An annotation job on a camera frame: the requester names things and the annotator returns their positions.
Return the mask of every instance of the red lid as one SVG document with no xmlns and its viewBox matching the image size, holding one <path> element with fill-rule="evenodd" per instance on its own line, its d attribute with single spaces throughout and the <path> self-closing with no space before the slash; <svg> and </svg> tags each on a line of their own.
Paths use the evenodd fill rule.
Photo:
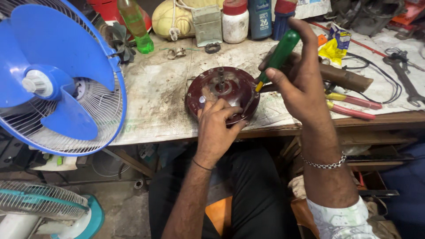
<svg viewBox="0 0 425 239">
<path fill-rule="evenodd" d="M 295 11 L 297 8 L 298 0 L 277 0 L 275 11 L 278 13 L 287 14 Z"/>
<path fill-rule="evenodd" d="M 226 0 L 223 3 L 223 13 L 231 16 L 240 15 L 247 10 L 247 6 L 247 0 Z"/>
</svg>

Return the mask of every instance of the black wristband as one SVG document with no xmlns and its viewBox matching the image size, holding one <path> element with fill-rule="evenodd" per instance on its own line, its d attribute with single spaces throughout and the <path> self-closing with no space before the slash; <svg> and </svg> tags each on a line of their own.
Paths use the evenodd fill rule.
<svg viewBox="0 0 425 239">
<path fill-rule="evenodd" d="M 199 167 L 201 167 L 201 168 L 203 168 L 203 169 L 205 169 L 205 170 L 208 170 L 208 171 L 212 171 L 212 169 L 209 169 L 209 168 L 205 168 L 205 167 L 202 167 L 202 166 L 200 166 L 193 158 L 192 158 L 192 161 L 197 165 L 197 166 L 199 166 Z"/>
</svg>

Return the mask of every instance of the white sleeve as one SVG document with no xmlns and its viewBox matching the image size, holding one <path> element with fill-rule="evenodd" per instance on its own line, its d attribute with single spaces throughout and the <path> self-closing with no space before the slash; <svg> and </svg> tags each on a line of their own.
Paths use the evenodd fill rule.
<svg viewBox="0 0 425 239">
<path fill-rule="evenodd" d="M 326 208 L 307 199 L 321 239 L 379 239 L 367 223 L 368 209 L 362 198 L 348 208 Z"/>
</svg>

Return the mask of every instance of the white fan knob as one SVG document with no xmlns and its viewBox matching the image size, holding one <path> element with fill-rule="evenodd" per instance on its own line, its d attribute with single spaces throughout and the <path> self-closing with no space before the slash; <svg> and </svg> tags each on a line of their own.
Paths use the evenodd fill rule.
<svg viewBox="0 0 425 239">
<path fill-rule="evenodd" d="M 48 97 L 53 92 L 53 86 L 49 77 L 38 70 L 28 71 L 27 75 L 22 80 L 22 86 L 28 92 L 38 94 L 42 97 Z"/>
</svg>

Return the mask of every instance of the white plastic jar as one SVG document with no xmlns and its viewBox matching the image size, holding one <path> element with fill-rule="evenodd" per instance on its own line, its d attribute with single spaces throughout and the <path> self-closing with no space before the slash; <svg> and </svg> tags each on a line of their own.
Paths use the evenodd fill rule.
<svg viewBox="0 0 425 239">
<path fill-rule="evenodd" d="M 249 12 L 247 6 L 247 0 L 226 0 L 223 3 L 221 25 L 225 42 L 241 43 L 248 36 Z"/>
</svg>

